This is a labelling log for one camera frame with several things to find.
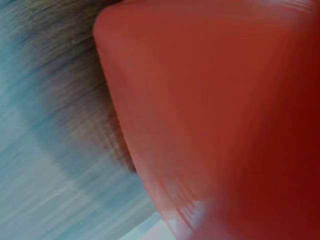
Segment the red object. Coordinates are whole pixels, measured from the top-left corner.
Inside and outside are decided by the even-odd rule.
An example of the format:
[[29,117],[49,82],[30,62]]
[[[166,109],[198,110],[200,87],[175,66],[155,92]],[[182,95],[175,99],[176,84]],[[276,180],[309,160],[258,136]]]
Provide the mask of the red object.
[[179,240],[320,239],[320,15],[269,2],[136,0],[95,23],[132,159]]

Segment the blurry background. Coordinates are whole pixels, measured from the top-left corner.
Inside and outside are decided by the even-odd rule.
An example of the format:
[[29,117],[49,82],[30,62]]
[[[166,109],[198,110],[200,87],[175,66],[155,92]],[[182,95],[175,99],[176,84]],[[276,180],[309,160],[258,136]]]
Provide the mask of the blurry background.
[[153,208],[92,38],[116,0],[0,0],[0,239],[117,240]]

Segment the red plastic surface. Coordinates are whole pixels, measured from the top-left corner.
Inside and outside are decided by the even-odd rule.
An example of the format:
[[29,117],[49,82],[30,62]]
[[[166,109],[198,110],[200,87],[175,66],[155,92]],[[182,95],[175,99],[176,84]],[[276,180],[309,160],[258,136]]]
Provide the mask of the red plastic surface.
[[132,159],[179,240],[320,239],[320,15],[261,2],[136,0],[95,23]]

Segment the red plastic container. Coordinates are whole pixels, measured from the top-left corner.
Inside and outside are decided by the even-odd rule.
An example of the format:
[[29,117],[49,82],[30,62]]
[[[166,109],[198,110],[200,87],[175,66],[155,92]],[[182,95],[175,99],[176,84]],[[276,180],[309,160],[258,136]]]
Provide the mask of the red plastic container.
[[138,174],[177,239],[320,239],[316,2],[136,0],[94,36]]

